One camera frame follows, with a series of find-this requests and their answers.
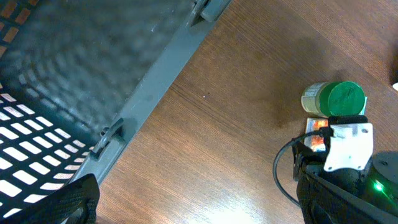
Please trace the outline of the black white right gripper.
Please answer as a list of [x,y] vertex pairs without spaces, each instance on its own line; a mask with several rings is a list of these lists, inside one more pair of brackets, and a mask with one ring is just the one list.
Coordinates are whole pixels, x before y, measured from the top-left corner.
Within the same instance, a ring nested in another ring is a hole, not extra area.
[[364,170],[373,154],[373,125],[364,115],[331,116],[292,140],[295,181],[314,165],[325,178],[336,178],[337,170]]

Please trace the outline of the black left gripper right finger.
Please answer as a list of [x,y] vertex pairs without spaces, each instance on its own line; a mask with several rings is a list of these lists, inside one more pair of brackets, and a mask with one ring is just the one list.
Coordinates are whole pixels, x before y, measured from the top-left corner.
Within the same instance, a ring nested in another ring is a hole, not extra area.
[[298,181],[305,223],[397,223],[397,217],[313,174]]

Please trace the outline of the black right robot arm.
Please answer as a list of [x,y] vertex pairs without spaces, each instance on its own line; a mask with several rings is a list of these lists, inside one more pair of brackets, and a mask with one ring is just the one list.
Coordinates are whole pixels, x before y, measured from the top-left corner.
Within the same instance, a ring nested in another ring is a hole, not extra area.
[[397,221],[397,153],[373,153],[363,115],[332,116],[292,140],[298,204],[308,223]]

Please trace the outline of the green cup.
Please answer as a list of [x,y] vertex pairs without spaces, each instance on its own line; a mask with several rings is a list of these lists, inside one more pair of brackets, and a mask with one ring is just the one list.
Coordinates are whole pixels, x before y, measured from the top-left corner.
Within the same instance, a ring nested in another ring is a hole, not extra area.
[[302,108],[319,117],[361,115],[366,101],[362,87],[350,81],[315,83],[301,96]]

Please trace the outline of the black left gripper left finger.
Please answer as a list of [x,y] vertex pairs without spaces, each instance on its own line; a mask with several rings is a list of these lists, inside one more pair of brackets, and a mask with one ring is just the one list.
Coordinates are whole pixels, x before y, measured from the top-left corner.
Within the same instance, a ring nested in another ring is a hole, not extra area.
[[95,223],[99,199],[96,177],[87,174],[1,223]]

